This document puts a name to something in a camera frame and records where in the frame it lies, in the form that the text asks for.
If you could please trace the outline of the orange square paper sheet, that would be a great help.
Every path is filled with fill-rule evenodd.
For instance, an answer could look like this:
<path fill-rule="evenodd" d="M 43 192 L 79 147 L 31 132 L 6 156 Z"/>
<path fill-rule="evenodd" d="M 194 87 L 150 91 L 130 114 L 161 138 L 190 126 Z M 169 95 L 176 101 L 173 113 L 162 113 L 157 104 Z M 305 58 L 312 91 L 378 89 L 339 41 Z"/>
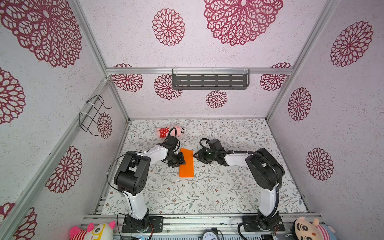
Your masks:
<path fill-rule="evenodd" d="M 180 178 L 193 178 L 194 177 L 194 152 L 187 149 L 181 149 L 181 153 L 183 153 L 184 160 L 186 162 L 185 165 L 180 165 Z"/>

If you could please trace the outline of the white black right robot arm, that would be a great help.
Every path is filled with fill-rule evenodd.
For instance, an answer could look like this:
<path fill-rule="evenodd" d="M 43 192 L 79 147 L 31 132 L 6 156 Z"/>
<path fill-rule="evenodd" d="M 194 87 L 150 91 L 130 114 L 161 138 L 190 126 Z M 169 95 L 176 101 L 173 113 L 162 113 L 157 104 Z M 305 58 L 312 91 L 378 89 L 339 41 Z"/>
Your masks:
<path fill-rule="evenodd" d="M 231 152 L 202 148 L 193 157 L 204 164 L 216 161 L 224 166 L 248 168 L 256 183 L 262 188 L 258 214 L 262 219 L 272 218 L 277 214 L 279 191 L 283 185 L 285 170 L 267 149 Z"/>

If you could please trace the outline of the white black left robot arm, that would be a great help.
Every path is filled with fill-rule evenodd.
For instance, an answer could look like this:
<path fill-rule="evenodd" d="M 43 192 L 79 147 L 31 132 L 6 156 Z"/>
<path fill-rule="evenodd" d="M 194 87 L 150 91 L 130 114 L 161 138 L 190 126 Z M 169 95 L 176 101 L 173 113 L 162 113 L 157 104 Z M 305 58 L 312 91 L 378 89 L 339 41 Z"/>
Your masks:
<path fill-rule="evenodd" d="M 146 152 L 129 151 L 115 174 L 114 184 L 122 191 L 130 204 L 133 219 L 141 221 L 149 210 L 144 201 L 143 189 L 148 180 L 150 167 L 163 162 L 175 168 L 186 164 L 183 153 L 174 152 L 172 147 L 155 145 Z"/>

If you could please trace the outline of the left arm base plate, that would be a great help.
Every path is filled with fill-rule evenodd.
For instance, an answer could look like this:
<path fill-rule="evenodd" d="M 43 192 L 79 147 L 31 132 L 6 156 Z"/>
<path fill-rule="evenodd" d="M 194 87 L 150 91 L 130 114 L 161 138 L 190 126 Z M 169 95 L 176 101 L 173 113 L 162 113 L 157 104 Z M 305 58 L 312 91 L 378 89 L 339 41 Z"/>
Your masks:
<path fill-rule="evenodd" d="M 163 216 L 145 216 L 142 220 L 126 216 L 122 226 L 122 233 L 161 233 L 163 223 Z"/>

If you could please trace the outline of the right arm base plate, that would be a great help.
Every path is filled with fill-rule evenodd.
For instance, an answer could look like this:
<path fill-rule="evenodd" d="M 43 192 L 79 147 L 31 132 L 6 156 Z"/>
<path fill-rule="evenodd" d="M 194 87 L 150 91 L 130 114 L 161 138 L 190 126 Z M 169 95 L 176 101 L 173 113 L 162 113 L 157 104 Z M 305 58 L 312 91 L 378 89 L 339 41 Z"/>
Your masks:
<path fill-rule="evenodd" d="M 249 224 L 244 224 L 244 228 L 246 232 L 280 232 L 285 231 L 285 226 L 283 224 L 283 220 L 279 213 L 276 213 L 273 217 L 270 219 L 259 221 L 255 223 L 255 221 L 259 220 L 260 218 L 256 215 L 251 216 L 243 216 L 242 220 L 243 222 L 252 222 Z"/>

